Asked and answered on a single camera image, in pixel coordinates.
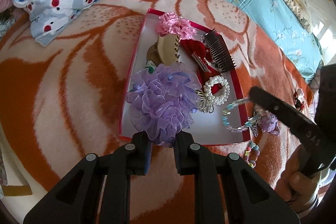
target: beaded bracelet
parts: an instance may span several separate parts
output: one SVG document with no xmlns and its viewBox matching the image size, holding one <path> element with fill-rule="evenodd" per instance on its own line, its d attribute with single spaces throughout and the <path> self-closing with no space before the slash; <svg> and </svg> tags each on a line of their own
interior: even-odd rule
<svg viewBox="0 0 336 224">
<path fill-rule="evenodd" d="M 239 100 L 236 100 L 234 102 L 232 102 L 231 104 L 227 105 L 225 109 L 222 110 L 222 113 L 223 113 L 223 117 L 222 117 L 222 120 L 223 120 L 223 124 L 225 126 L 227 126 L 227 128 L 229 130 L 231 130 L 232 132 L 241 132 L 241 131 L 244 131 L 246 129 L 248 129 L 250 126 L 253 125 L 254 122 L 256 122 L 260 116 L 259 115 L 256 115 L 254 117 L 249 117 L 247 122 L 245 122 L 244 125 L 238 127 L 238 128 L 233 128 L 232 126 L 230 126 L 230 123 L 228 121 L 228 116 L 231 114 L 231 109 L 239 106 L 239 105 L 242 105 L 242 104 L 245 104 L 245 103 L 248 103 L 250 101 L 249 98 L 243 98 L 243 99 L 239 99 Z"/>
<path fill-rule="evenodd" d="M 254 150 L 255 154 L 256 154 L 256 158 L 254 160 L 249 160 L 250 157 L 250 153 L 251 151 Z M 251 168 L 255 168 L 256 166 L 256 161 L 258 159 L 258 156 L 260 155 L 260 151 L 259 151 L 259 146 L 256 145 L 256 143 L 253 142 L 253 140 L 251 140 L 249 142 L 249 146 L 247 147 L 245 154 L 244 154 L 244 160 L 246 161 L 246 163 L 251 167 Z"/>
<path fill-rule="evenodd" d="M 220 96 L 213 96 L 211 93 L 211 87 L 215 84 L 221 84 L 223 89 L 222 89 L 222 95 Z M 207 81 L 205 83 L 205 85 L 203 86 L 204 88 L 204 96 L 208 97 L 207 99 L 209 100 L 209 102 L 211 104 L 215 104 L 215 105 L 222 105 L 224 104 L 224 102 L 227 101 L 227 99 L 229 98 L 229 94 L 230 94 L 230 86 L 227 82 L 226 79 L 224 79 L 223 75 L 221 74 L 221 76 L 217 75 L 214 77 L 210 77 L 209 81 Z"/>
</svg>

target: hair comb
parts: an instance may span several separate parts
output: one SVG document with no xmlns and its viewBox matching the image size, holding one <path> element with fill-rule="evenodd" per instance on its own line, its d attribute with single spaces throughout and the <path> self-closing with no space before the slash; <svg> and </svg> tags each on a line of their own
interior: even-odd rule
<svg viewBox="0 0 336 224">
<path fill-rule="evenodd" d="M 204 35 L 204 43 L 209 47 L 218 71 L 227 72 L 236 67 L 223 37 L 215 29 Z"/>
</svg>

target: red velvet bow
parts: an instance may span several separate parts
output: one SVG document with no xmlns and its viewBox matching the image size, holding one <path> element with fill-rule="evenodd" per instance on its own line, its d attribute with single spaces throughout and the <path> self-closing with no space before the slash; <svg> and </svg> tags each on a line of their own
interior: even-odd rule
<svg viewBox="0 0 336 224">
<path fill-rule="evenodd" d="M 181 47 L 184 49 L 184 51 L 192 58 L 192 54 L 195 53 L 202 63 L 208 68 L 210 72 L 203 71 L 201 68 L 197 69 L 197 77 L 199 81 L 201 82 L 202 86 L 205 84 L 206 81 L 209 80 L 210 77 L 214 77 L 216 75 L 220 75 L 220 73 L 213 69 L 211 66 L 209 66 L 205 60 L 208 60 L 209 62 L 212 61 L 212 56 L 210 53 L 210 49 L 206 47 L 202 42 L 197 40 L 181 40 L 180 41 Z M 211 88 L 211 93 L 215 94 L 217 93 L 222 86 L 220 84 L 216 84 Z"/>
</svg>

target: blanket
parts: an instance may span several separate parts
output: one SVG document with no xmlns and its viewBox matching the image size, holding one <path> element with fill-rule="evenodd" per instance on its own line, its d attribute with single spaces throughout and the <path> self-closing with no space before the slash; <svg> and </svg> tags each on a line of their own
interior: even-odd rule
<svg viewBox="0 0 336 224">
<path fill-rule="evenodd" d="M 0 41 L 0 121 L 29 175 L 50 190 L 86 154 L 112 153 L 119 138 L 125 77 L 148 8 L 175 12 L 226 41 L 244 96 L 258 85 L 293 105 L 310 88 L 293 63 L 245 13 L 225 0 L 100 0 L 48 47 L 34 42 L 27 17 Z M 252 104 L 246 105 L 249 116 Z M 256 172 L 275 187 L 299 144 L 281 125 L 279 137 L 253 138 L 261 154 Z M 247 144 L 210 147 L 243 154 Z M 194 181 L 177 174 L 172 149 L 155 146 L 145 177 L 131 182 L 131 222 L 194 223 Z"/>
</svg>

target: black tool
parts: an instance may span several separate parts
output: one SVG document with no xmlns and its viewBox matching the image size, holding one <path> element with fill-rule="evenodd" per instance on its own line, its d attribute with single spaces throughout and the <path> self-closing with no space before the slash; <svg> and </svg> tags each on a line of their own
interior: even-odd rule
<svg viewBox="0 0 336 224">
<path fill-rule="evenodd" d="M 176 135 L 174 154 L 177 172 L 195 175 L 196 224 L 224 223 L 217 175 L 221 177 L 229 223 L 300 223 L 295 212 L 238 154 L 211 153 L 186 132 Z"/>
<path fill-rule="evenodd" d="M 306 151 L 305 164 L 301 169 L 303 174 L 311 177 L 326 168 L 335 170 L 336 143 L 328 138 L 318 125 L 291 105 L 261 88 L 251 88 L 249 97 L 252 102 L 276 115 L 303 144 Z"/>
<path fill-rule="evenodd" d="M 105 176 L 99 223 L 129 223 L 130 175 L 146 174 L 150 152 L 151 142 L 146 133 L 140 132 L 111 155 L 88 154 L 28 213 L 24 224 L 96 223 Z M 290 207 L 238 154 L 214 154 L 194 143 L 186 132 L 176 135 L 174 153 L 178 173 L 195 177 L 196 224 L 224 224 L 218 175 L 229 223 L 300 223 Z"/>
<path fill-rule="evenodd" d="M 152 142 L 145 132 L 113 154 L 88 154 L 26 215 L 24 224 L 94 224 L 102 185 L 100 224 L 129 223 L 130 175 L 144 176 Z"/>
</svg>

